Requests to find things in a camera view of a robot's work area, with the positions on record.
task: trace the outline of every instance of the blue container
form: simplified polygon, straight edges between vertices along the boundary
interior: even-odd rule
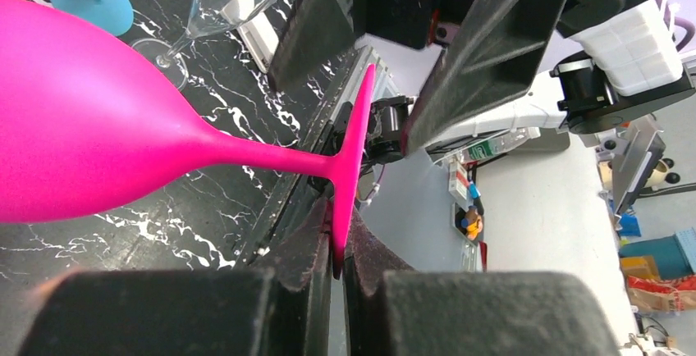
[[[675,236],[630,243],[619,249],[619,256],[622,258],[645,255],[652,255],[655,259],[660,278],[663,280],[674,280],[694,274]]]

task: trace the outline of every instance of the plastic bottle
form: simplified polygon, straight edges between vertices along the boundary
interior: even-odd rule
[[[539,137],[539,128],[520,128],[514,132],[482,141],[461,153],[462,162],[476,162],[507,153],[524,144],[529,139]]]

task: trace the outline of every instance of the marble surface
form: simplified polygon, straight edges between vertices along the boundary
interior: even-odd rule
[[[50,6],[48,0],[34,1]],[[266,12],[278,32],[293,1],[281,0]],[[124,42],[172,42],[183,32],[191,0],[131,2],[135,23],[120,37]],[[190,79],[182,94],[205,120],[232,135],[284,146],[303,141],[338,63],[324,65],[304,86],[277,94],[236,34],[201,39],[183,55]],[[65,270],[231,269],[280,176],[250,167],[210,167],[110,212],[0,226],[0,354],[14,354],[31,322],[29,291]]]

